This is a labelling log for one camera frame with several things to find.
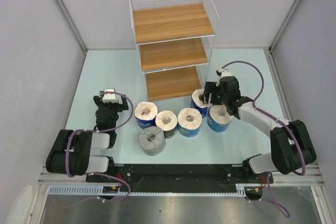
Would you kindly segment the blue white-striped toilet roll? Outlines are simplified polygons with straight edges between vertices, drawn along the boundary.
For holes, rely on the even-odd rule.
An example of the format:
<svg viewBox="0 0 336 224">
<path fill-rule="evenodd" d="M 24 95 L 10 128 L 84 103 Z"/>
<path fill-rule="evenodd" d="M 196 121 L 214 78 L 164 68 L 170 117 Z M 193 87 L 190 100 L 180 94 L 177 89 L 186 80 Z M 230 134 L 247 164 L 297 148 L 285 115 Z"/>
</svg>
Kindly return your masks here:
<svg viewBox="0 0 336 224">
<path fill-rule="evenodd" d="M 191 108 L 197 109 L 202 118 L 208 115 L 208 112 L 212 106 L 211 103 L 204 103 L 201 96 L 204 93 L 204 89 L 197 89 L 191 95 Z"/>
</svg>

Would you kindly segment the blue-wrapped toilet roll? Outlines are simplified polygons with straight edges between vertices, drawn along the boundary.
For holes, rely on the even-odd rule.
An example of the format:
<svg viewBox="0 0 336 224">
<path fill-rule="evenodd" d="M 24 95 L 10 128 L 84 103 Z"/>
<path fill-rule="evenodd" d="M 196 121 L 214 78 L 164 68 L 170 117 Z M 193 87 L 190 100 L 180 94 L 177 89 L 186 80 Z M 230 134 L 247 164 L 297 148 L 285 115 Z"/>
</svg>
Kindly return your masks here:
<svg viewBox="0 0 336 224">
<path fill-rule="evenodd" d="M 227 112 L 224 105 L 213 105 L 208 114 L 207 124 L 215 132 L 225 131 L 231 121 L 233 116 Z"/>
</svg>

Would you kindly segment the blue cartoon-print toilet roll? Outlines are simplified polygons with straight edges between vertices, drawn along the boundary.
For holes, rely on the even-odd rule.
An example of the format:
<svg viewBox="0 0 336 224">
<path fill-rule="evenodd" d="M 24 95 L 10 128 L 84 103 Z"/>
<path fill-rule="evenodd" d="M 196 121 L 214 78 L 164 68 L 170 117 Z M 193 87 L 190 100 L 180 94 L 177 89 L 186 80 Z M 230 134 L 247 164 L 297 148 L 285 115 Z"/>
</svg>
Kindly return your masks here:
<svg viewBox="0 0 336 224">
<path fill-rule="evenodd" d="M 202 115 L 194 108 L 184 108 L 177 116 L 178 131 L 182 136 L 195 137 L 201 127 Z"/>
</svg>

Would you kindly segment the black-wrapped toilet roll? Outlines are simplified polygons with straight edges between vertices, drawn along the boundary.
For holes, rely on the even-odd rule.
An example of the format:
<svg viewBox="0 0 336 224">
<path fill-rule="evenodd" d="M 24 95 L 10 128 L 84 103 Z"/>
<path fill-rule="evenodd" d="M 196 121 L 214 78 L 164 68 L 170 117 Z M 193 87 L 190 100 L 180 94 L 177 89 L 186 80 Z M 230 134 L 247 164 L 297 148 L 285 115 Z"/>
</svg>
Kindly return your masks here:
<svg viewBox="0 0 336 224">
<path fill-rule="evenodd" d="M 165 138 L 172 138 L 177 131 L 177 116 L 172 111 L 161 111 L 155 119 L 156 126 L 164 132 Z"/>
</svg>

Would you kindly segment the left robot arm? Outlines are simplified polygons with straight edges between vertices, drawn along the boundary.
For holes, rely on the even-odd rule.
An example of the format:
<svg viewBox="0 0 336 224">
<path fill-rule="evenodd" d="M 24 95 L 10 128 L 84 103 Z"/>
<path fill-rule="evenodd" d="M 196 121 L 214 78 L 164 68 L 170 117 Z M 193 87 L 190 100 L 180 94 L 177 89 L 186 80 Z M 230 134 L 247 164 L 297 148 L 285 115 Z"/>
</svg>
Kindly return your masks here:
<svg viewBox="0 0 336 224">
<path fill-rule="evenodd" d="M 46 159 L 47 172 L 69 177 L 97 173 L 105 182 L 115 178 L 116 169 L 111 166 L 113 159 L 93 155 L 91 151 L 114 147 L 116 130 L 131 119 L 117 125 L 119 113 L 127 110 L 134 112 L 134 106 L 126 95 L 113 89 L 100 92 L 93 101 L 97 106 L 95 127 L 93 130 L 60 130 Z"/>
</svg>

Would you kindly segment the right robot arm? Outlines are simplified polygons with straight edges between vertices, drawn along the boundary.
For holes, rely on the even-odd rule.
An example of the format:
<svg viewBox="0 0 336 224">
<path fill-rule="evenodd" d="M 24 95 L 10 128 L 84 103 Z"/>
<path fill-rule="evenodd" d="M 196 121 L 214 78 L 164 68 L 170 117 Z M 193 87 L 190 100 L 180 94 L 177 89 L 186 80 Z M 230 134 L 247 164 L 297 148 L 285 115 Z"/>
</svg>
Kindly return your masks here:
<svg viewBox="0 0 336 224">
<path fill-rule="evenodd" d="M 221 77 L 218 82 L 206 82 L 202 99 L 212 105 L 223 105 L 229 115 L 247 122 L 270 140 L 270 152 L 248 158 L 242 169 L 243 179 L 254 183 L 265 172 L 280 172 L 298 176 L 306 174 L 306 166 L 316 161 L 306 125 L 301 120 L 288 121 L 263 110 L 256 101 L 243 96 L 234 76 Z"/>
</svg>

